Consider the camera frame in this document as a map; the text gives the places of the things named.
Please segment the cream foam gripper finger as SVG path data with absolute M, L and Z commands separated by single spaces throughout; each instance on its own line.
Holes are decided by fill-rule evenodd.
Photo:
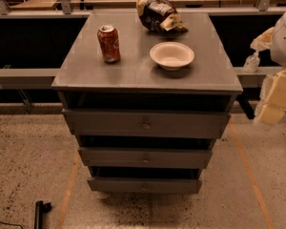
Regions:
M 264 33 L 256 37 L 250 45 L 250 48 L 255 51 L 265 51 L 269 50 L 272 45 L 272 35 L 274 27 L 269 28 Z
M 286 113 L 286 69 L 263 80 L 260 100 L 255 108 L 255 121 L 277 124 Z

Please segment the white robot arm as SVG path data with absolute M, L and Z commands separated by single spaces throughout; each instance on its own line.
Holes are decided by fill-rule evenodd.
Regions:
M 275 125 L 286 113 L 286 11 L 273 27 L 255 38 L 250 47 L 259 52 L 269 50 L 271 59 L 283 68 L 265 77 L 255 109 L 256 122 Z

